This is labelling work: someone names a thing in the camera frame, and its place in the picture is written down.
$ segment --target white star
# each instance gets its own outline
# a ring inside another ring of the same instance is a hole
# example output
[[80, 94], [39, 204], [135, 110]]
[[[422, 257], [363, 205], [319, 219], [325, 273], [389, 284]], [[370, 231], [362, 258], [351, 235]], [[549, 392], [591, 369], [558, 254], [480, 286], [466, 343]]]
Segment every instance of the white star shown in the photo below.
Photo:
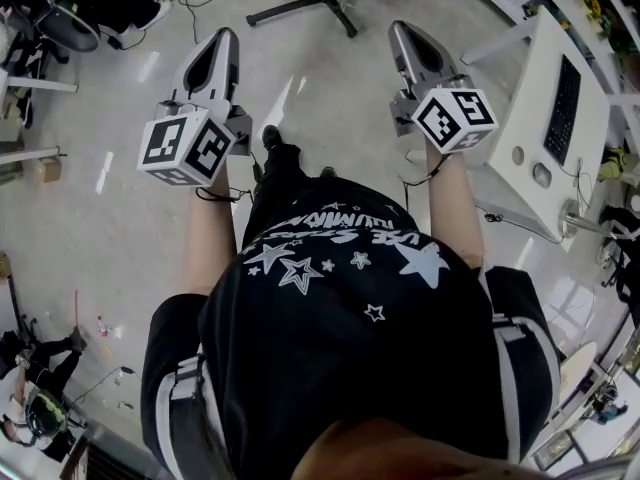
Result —
[[253, 251], [255, 248], [256, 248], [256, 246], [253, 245], [253, 244], [247, 245], [244, 249], [242, 249], [242, 252], [240, 254], [246, 255], [248, 252]]
[[354, 252], [351, 264], [357, 265], [358, 270], [362, 270], [365, 265], [371, 265], [371, 262], [369, 261], [369, 255], [366, 252]]
[[250, 263], [258, 263], [262, 262], [262, 268], [264, 269], [264, 273], [268, 274], [269, 270], [275, 263], [278, 258], [282, 256], [290, 256], [291, 254], [295, 254], [293, 251], [287, 251], [285, 247], [288, 244], [280, 244], [277, 247], [271, 247], [267, 244], [262, 244], [262, 252], [257, 256], [254, 256], [250, 260], [244, 262], [244, 265], [248, 265]]
[[431, 288], [437, 288], [440, 282], [440, 269], [449, 270], [449, 265], [440, 257], [440, 247], [431, 242], [422, 250], [413, 249], [402, 244], [395, 244], [396, 249], [409, 262], [401, 271], [401, 275], [419, 274]]
[[[306, 260], [302, 261], [293, 261], [283, 258], [280, 259], [280, 263], [287, 267], [287, 272], [284, 276], [282, 276], [282, 279], [278, 283], [278, 286], [284, 286], [285, 284], [293, 283], [297, 286], [302, 295], [307, 294], [307, 290], [309, 289], [309, 279], [313, 277], [324, 277], [320, 272], [316, 272], [311, 268], [311, 258], [307, 258]], [[304, 269], [302, 277], [300, 277], [300, 274], [296, 270], [297, 268]]]
[[326, 270], [327, 272], [333, 272], [333, 267], [335, 267], [335, 263], [331, 260], [326, 260], [322, 262], [322, 270]]
[[382, 306], [372, 306], [371, 304], [367, 304], [367, 310], [364, 312], [365, 315], [370, 316], [371, 320], [377, 322], [378, 320], [386, 320], [384, 315], [382, 314]]
[[344, 203], [331, 203], [331, 204], [325, 204], [322, 209], [326, 210], [327, 208], [333, 208], [334, 210], [339, 210], [340, 206], [344, 206]]

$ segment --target white floor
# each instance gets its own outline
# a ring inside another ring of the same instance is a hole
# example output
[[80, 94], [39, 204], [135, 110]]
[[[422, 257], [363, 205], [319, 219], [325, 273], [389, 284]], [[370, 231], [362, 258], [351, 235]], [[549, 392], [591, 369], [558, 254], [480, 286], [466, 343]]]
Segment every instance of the white floor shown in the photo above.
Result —
[[[348, 39], [322, 7], [255, 29], [246, 24], [246, 14], [285, 1], [217, 0], [196, 10], [198, 37], [221, 26], [238, 34], [236, 102], [253, 116], [255, 131], [278, 114], [279, 97], [289, 86], [281, 128], [287, 141], [303, 149], [308, 174], [332, 165], [339, 175], [403, 202], [399, 176], [416, 180], [424, 173], [399, 153], [402, 147], [388, 110], [402, 87], [389, 50], [388, 26], [394, 19], [415, 23], [459, 58], [508, 23], [483, 0], [340, 0], [360, 29], [355, 39]], [[64, 81], [78, 80], [80, 90], [38, 94], [36, 124], [26, 141], [29, 146], [61, 146], [68, 155], [63, 178], [40, 185], [33, 166], [27, 165], [22, 181], [0, 189], [0, 248], [12, 259], [22, 308], [38, 317], [45, 338], [60, 338], [71, 330], [73, 293], [79, 290], [79, 320], [89, 348], [68, 388], [70, 396], [120, 365], [140, 373], [151, 315], [179, 289], [185, 192], [137, 172], [135, 165], [143, 125], [153, 118], [156, 102], [170, 96], [173, 72], [192, 47], [191, 16], [177, 7], [130, 51], [114, 51], [105, 43], [94, 53], [75, 56], [57, 72], [52, 69]], [[498, 118], [506, 112], [524, 52], [524, 47], [516, 48], [469, 69]], [[264, 160], [262, 146], [254, 144], [256, 156]], [[108, 152], [113, 162], [98, 194], [96, 183]], [[248, 159], [233, 158], [230, 176], [234, 187], [253, 188]], [[474, 178], [474, 190], [489, 190], [488, 183]], [[608, 189], [598, 187], [594, 214], [612, 197]], [[425, 229], [426, 191], [411, 190], [412, 213]], [[607, 345], [624, 308], [613, 290], [599, 287], [599, 239], [581, 236], [567, 254], [505, 223], [484, 222], [483, 227], [490, 263], [531, 274], [565, 353], [590, 340], [601, 349]], [[107, 337], [99, 335], [98, 315], [114, 329]], [[109, 378], [87, 396], [84, 407], [140, 444], [139, 381], [124, 377], [118, 382]], [[118, 408], [121, 401], [135, 410]]]

